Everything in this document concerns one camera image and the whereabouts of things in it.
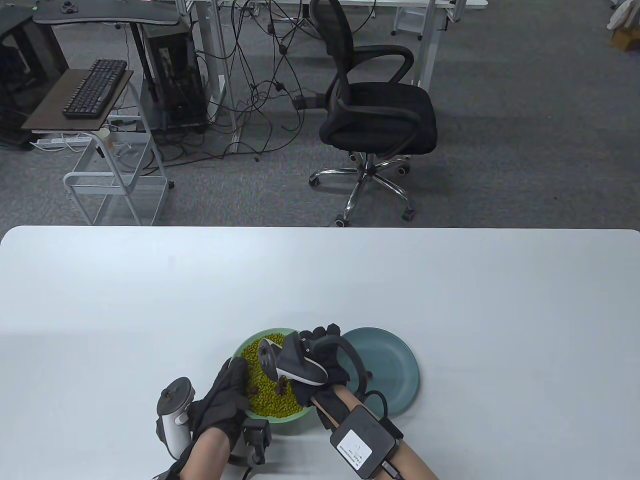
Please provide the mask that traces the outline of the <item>person's right hand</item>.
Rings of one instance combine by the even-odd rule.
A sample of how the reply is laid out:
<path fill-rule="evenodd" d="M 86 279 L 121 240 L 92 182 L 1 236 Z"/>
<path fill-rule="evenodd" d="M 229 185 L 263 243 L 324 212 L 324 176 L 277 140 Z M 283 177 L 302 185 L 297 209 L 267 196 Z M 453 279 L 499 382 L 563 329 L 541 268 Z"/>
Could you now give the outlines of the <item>person's right hand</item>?
<path fill-rule="evenodd" d="M 327 327 L 318 326 L 314 330 L 302 330 L 299 332 L 302 339 L 318 340 L 326 336 L 341 336 L 340 327 L 331 323 Z M 314 352 L 306 353 L 307 358 L 313 359 L 327 372 L 327 382 L 322 386 L 311 386 L 299 381 L 290 380 L 290 388 L 299 406 L 310 407 L 312 398 L 322 391 L 329 390 L 332 386 L 346 386 L 350 381 L 348 372 L 338 362 L 338 345 L 324 346 Z"/>

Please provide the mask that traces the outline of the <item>person's left hand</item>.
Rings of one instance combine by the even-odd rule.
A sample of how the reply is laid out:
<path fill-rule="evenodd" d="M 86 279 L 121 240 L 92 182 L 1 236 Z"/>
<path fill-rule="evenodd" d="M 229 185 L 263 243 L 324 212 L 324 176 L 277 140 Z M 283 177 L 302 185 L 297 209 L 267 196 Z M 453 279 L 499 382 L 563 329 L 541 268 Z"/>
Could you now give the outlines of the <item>person's left hand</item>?
<path fill-rule="evenodd" d="M 247 360 L 243 357 L 227 359 L 208 393 L 201 400 L 192 402 L 187 410 L 194 442 L 207 430 L 217 428 L 228 437 L 230 448 L 235 447 L 250 406 L 248 381 Z"/>

